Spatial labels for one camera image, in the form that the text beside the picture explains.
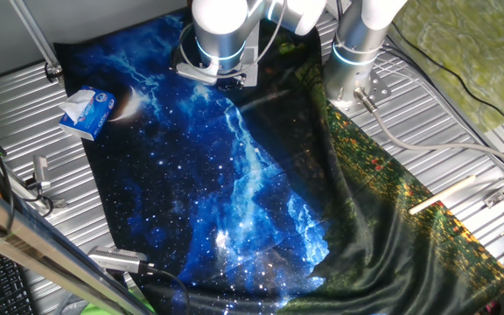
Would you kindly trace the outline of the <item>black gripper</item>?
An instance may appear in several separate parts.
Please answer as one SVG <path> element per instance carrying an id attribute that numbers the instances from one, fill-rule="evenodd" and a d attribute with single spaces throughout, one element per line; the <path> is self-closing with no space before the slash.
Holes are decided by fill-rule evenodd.
<path id="1" fill-rule="evenodd" d="M 246 75 L 240 74 L 231 78 L 218 79 L 216 87 L 219 90 L 235 90 L 244 88 L 246 82 Z"/>

